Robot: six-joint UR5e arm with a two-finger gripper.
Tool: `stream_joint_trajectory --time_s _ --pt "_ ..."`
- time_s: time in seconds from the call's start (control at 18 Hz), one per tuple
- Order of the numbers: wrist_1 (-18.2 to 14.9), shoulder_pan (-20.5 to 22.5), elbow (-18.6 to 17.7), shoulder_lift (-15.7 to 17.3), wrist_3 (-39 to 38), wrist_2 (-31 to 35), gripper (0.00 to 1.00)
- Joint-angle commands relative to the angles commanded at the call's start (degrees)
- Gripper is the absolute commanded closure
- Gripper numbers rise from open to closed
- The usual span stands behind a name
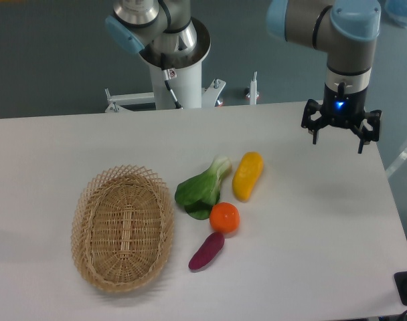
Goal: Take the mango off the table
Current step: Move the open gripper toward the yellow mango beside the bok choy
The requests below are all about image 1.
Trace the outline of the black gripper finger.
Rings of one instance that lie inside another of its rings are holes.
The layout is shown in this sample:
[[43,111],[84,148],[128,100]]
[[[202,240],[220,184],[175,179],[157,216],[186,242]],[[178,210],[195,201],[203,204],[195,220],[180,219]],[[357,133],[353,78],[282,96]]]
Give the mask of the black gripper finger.
[[307,129],[313,136],[313,144],[318,141],[319,131],[327,126],[327,118],[321,112],[322,107],[317,101],[309,99],[303,111],[301,127]]
[[359,138],[358,154],[363,152],[365,145],[378,142],[380,139],[382,111],[363,111],[353,119],[352,132]]

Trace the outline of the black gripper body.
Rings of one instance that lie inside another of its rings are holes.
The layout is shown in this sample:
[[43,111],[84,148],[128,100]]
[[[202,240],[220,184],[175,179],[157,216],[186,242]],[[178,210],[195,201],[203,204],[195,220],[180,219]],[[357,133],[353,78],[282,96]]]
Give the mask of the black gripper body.
[[325,86],[323,118],[330,126],[338,128],[359,128],[364,120],[364,106],[367,88],[356,93],[339,97],[336,91]]

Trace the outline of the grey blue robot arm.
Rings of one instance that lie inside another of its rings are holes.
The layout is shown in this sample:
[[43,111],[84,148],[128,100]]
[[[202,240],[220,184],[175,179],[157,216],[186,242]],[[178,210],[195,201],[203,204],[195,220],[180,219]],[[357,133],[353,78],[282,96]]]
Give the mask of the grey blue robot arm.
[[[266,14],[270,34],[327,54],[322,103],[309,100],[301,126],[313,137],[326,126],[352,131],[361,145],[378,141],[381,111],[366,111],[380,30],[377,1],[273,1]],[[159,110],[213,108],[225,83],[201,83],[210,51],[205,25],[191,16],[189,1],[115,1],[105,19],[111,38],[139,55],[151,73]]]

